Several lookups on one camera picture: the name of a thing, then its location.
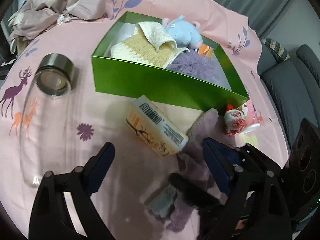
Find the striped cushion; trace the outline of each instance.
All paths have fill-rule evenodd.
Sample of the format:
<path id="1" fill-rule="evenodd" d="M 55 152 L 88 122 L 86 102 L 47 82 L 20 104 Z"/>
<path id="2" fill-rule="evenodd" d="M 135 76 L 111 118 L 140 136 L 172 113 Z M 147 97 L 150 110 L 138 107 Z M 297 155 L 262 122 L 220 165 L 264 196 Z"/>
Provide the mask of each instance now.
<path id="1" fill-rule="evenodd" d="M 279 42 L 270 38 L 266 38 L 261 41 L 267 46 L 278 63 L 290 58 L 288 51 Z"/>

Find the barcode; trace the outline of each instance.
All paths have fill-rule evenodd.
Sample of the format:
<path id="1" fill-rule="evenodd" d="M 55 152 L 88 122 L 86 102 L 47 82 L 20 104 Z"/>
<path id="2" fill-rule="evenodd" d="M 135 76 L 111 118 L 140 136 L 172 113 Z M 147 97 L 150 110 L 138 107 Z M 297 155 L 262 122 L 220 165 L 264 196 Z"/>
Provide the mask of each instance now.
<path id="1" fill-rule="evenodd" d="M 139 108 L 155 124 L 158 124 L 162 120 L 161 116 L 148 103 L 143 103 L 141 106 L 139 106 Z"/>
<path id="2" fill-rule="evenodd" d="M 164 133 L 179 147 L 183 142 L 183 137 L 173 130 L 167 123 L 164 126 Z"/>

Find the purple deer print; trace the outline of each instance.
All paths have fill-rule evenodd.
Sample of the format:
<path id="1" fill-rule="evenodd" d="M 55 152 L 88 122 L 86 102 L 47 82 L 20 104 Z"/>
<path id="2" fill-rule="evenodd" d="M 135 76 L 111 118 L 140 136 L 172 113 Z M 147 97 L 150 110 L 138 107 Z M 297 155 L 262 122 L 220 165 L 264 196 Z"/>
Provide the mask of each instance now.
<path id="1" fill-rule="evenodd" d="M 28 67 L 24 71 L 23 71 L 23 69 L 20 70 L 20 72 L 19 72 L 19 78 L 21 79 L 20 85 L 7 88 L 6 91 L 4 92 L 4 95 L 0 101 L 0 103 L 3 102 L 2 106 L 1 106 L 1 116 L 3 116 L 3 105 L 4 105 L 5 101 L 7 101 L 7 99 L 11 99 L 11 101 L 9 102 L 9 104 L 7 106 L 7 110 L 5 111 L 5 117 L 7 117 L 8 108 L 11 104 L 11 118 L 13 119 L 12 109 L 13 109 L 14 97 L 20 93 L 23 85 L 27 84 L 27 78 L 32 75 L 32 71 L 29 70 L 29 68 L 30 67 Z"/>

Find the open green box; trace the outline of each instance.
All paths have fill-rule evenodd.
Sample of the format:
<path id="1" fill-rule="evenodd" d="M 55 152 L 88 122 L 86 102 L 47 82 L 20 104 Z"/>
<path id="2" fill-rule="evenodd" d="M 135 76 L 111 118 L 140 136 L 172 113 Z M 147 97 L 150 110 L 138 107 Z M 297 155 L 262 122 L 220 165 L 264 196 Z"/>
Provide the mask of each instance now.
<path id="1" fill-rule="evenodd" d="M 207 111 L 215 108 L 220 114 L 226 103 L 238 107 L 249 98 L 238 73 L 216 42 L 202 36 L 203 42 L 214 49 L 232 91 L 170 70 L 104 57 L 106 50 L 124 23 L 141 21 L 161 23 L 161 19 L 144 14 L 126 12 L 110 28 L 91 56 L 97 92 L 132 98 L 145 95 L 151 101 Z"/>

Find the transparent bottle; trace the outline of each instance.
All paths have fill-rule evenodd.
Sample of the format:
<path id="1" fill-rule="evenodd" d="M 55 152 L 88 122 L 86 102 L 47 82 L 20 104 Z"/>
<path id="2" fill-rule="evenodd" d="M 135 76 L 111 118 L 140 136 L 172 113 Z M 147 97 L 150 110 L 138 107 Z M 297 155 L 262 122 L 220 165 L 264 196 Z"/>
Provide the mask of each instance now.
<path id="1" fill-rule="evenodd" d="M 20 119 L 20 161 L 24 180 L 40 184 L 43 174 L 70 172 L 75 156 L 67 153 L 68 110 L 73 64 L 57 53 L 45 56 L 30 85 Z"/>

